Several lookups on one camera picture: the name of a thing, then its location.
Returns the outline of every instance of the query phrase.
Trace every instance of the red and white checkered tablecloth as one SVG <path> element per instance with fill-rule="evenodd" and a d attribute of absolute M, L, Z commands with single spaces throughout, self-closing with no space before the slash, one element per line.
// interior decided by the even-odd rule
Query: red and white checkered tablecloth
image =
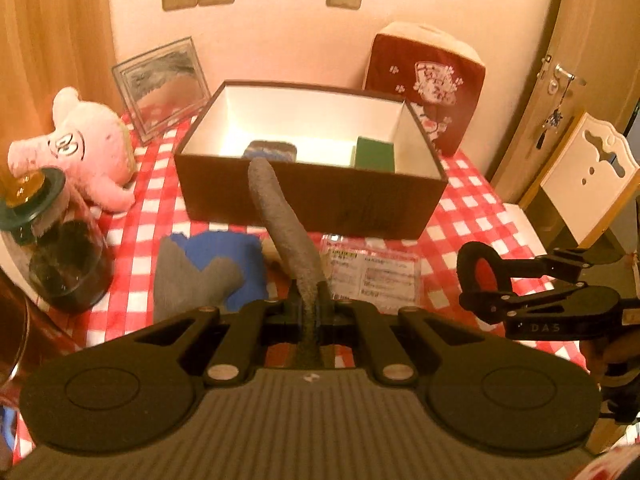
<path fill-rule="evenodd" d="M 233 230 L 263 234 L 264 229 L 191 222 L 175 171 L 172 152 L 186 133 L 190 121 L 164 134 L 147 147 L 136 147 L 137 173 L 134 178 L 136 203 L 126 214 L 92 211 L 106 233 L 115 258 L 115 276 L 105 297 L 90 311 L 69 317 L 55 309 L 51 319 L 80 346 L 92 346 L 133 332 L 152 322 L 152 285 L 160 240 L 172 232 L 193 236 L 206 230 Z M 419 240 L 364 238 L 368 246 L 415 253 L 422 267 L 422 301 L 428 310 L 470 326 L 500 335 L 502 327 L 485 324 L 458 304 L 460 286 L 456 277 L 456 254 L 465 242 L 491 244 L 503 257 L 530 258 L 531 250 L 517 231 L 489 183 L 462 153 L 442 160 L 449 177 L 439 205 Z M 321 235 L 312 238 L 319 242 Z M 514 282 L 518 294 L 551 288 L 546 279 Z M 270 294 L 275 295 L 273 283 Z M 574 342 L 526 342 L 584 366 Z M 343 361 L 336 357 L 337 365 Z M 33 447 L 26 426 L 18 420 L 14 459 L 20 460 Z"/>

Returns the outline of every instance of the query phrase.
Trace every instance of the ribbed gray surface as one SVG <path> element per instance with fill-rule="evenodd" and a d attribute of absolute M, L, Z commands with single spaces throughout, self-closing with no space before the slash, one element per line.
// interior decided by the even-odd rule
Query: ribbed gray surface
<path fill-rule="evenodd" d="M 566 480 L 590 460 L 488 455 L 458 442 L 409 391 L 363 370 L 260 370 L 239 388 L 212 390 L 162 442 L 109 458 L 40 446 L 8 480 Z"/>

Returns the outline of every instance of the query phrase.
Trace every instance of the plush toy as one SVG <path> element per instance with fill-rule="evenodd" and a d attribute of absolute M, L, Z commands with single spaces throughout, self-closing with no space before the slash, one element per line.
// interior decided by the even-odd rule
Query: plush toy
<path fill-rule="evenodd" d="M 53 133 L 17 140 L 9 147 L 14 176 L 44 166 L 63 170 L 84 196 L 101 208 L 121 212 L 135 198 L 122 189 L 135 170 L 129 130 L 111 109 L 81 101 L 75 88 L 63 88 L 53 100 Z"/>

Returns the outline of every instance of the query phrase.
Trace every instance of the picture frame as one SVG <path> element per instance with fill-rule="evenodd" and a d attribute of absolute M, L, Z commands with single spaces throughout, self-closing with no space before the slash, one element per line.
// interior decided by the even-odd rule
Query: picture frame
<path fill-rule="evenodd" d="M 112 72 L 142 145 L 197 114 L 211 98 L 191 37 L 127 59 Z"/>

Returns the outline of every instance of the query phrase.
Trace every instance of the jar lid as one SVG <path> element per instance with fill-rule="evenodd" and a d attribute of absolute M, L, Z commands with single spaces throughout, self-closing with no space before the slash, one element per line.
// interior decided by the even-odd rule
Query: jar lid
<path fill-rule="evenodd" d="M 65 181 L 58 168 L 41 168 L 19 179 L 7 197 L 0 199 L 0 230 L 10 232 L 18 245 L 33 243 L 31 224 L 53 204 Z"/>

